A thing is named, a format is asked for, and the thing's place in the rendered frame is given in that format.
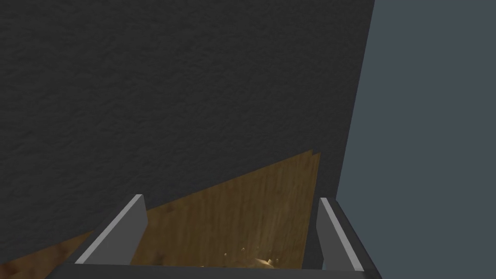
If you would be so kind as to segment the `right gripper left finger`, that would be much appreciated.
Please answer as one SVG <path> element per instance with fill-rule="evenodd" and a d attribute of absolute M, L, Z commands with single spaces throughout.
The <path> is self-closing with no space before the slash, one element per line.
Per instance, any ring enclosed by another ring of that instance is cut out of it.
<path fill-rule="evenodd" d="M 147 224 L 144 196 L 126 197 L 79 245 L 74 263 L 129 265 Z"/>

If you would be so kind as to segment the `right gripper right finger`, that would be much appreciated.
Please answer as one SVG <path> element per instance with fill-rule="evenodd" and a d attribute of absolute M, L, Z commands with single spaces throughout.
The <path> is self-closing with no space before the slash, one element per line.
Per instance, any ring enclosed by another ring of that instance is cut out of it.
<path fill-rule="evenodd" d="M 377 271 L 375 264 L 335 199 L 321 198 L 316 230 L 328 270 Z"/>

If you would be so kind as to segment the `blue-grey door leaf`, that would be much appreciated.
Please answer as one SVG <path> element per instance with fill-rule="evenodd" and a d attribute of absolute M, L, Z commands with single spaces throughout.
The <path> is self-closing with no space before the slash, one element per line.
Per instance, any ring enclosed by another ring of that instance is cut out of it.
<path fill-rule="evenodd" d="M 496 279 L 496 0 L 376 0 L 337 193 L 383 279 Z"/>

